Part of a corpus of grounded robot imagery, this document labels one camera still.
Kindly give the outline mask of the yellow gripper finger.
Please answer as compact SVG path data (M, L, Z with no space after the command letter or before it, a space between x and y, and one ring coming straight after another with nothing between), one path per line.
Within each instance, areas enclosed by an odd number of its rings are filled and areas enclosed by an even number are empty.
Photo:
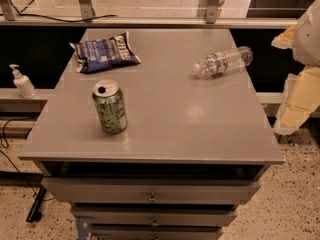
M298 74L289 74L283 90L283 102L273 130L280 135L296 132L320 106L320 68L305 66Z
M294 34L296 30L296 24L288 27L284 32L276 36L271 45L278 49L291 49L293 47Z

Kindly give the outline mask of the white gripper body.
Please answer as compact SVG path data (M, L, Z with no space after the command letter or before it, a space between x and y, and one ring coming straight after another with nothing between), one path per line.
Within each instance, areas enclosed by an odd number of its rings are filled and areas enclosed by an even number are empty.
M298 20L292 49L296 61L320 66L320 0L314 0Z

